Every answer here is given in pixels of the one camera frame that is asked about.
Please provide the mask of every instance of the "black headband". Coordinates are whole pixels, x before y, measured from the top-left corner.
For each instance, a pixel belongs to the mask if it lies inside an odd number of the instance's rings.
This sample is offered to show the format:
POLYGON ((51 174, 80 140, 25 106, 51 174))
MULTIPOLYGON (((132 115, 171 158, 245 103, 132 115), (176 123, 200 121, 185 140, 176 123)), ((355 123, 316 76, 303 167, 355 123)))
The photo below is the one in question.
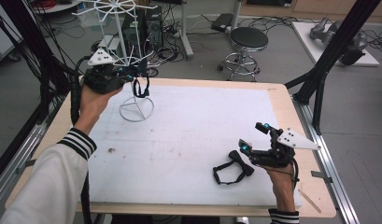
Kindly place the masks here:
POLYGON ((240 154, 236 150, 233 150, 229 153, 229 158, 231 158, 232 161, 227 162, 225 164, 222 164, 221 166, 217 166, 217 167, 213 168, 214 178, 216 179, 216 181, 219 185, 220 184, 230 185, 230 184, 238 183, 244 178, 244 176, 251 176, 252 173, 254 173, 254 169, 251 166, 249 166, 243 162, 243 160, 240 157, 240 154), (225 169, 226 167, 234 164, 235 162, 239 163, 239 165, 241 166, 241 168, 243 170, 243 173, 241 173, 240 176, 238 176, 237 179, 233 182, 221 182, 219 180, 219 176, 218 176, 217 171, 225 169))

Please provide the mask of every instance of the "black vertical post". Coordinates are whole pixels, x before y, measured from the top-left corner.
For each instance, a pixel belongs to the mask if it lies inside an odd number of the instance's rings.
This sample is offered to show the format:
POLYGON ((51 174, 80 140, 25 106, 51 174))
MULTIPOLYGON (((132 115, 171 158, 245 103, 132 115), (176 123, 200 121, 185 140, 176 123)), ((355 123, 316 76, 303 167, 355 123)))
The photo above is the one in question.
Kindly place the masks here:
POLYGON ((332 41, 316 62, 316 65, 301 77, 286 83, 287 89, 304 83, 301 89, 293 95, 295 101, 307 105, 310 97, 316 92, 316 101, 313 111, 313 127, 321 134, 319 124, 321 117, 322 98, 325 79, 335 65, 336 61, 345 53, 347 46, 360 28, 374 12, 380 0, 358 0, 348 12, 332 41))

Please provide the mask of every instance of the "white mounting plate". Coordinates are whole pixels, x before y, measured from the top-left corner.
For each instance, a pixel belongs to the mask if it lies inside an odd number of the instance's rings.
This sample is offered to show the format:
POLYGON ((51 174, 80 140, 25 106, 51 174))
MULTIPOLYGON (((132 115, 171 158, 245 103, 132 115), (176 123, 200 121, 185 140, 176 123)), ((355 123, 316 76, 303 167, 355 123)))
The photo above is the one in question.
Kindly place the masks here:
POLYGON ((98 65, 105 63, 114 63, 115 60, 111 55, 106 53, 103 49, 99 48, 93 56, 89 59, 88 65, 98 65))
POLYGON ((321 149, 321 146, 310 141, 303 135, 295 132, 294 130, 290 128, 288 128, 278 137, 277 142, 287 147, 296 147, 296 148, 312 149, 312 150, 321 149))

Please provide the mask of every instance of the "black stool seat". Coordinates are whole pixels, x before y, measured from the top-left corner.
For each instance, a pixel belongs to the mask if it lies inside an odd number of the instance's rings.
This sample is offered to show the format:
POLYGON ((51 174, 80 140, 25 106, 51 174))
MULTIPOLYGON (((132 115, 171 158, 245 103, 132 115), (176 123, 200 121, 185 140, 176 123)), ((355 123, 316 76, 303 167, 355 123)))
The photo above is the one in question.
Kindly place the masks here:
POLYGON ((250 27, 234 29, 231 32, 231 40, 239 47, 249 49, 264 49, 268 42, 266 34, 250 27))

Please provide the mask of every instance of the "person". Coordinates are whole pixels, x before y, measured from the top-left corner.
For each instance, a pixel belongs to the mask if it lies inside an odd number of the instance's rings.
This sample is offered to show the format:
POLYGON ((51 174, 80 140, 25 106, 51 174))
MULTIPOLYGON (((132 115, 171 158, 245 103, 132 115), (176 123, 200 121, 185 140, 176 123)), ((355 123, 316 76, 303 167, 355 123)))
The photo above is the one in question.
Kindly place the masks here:
MULTIPOLYGON (((88 172, 87 160, 96 150, 88 135, 109 99, 120 91, 99 94, 83 86, 78 121, 60 142, 47 147, 37 158, 29 180, 1 217, 1 224, 73 222, 88 172)), ((269 209, 272 223, 299 223, 291 167, 264 169, 272 180, 277 201, 277 209, 269 209)))

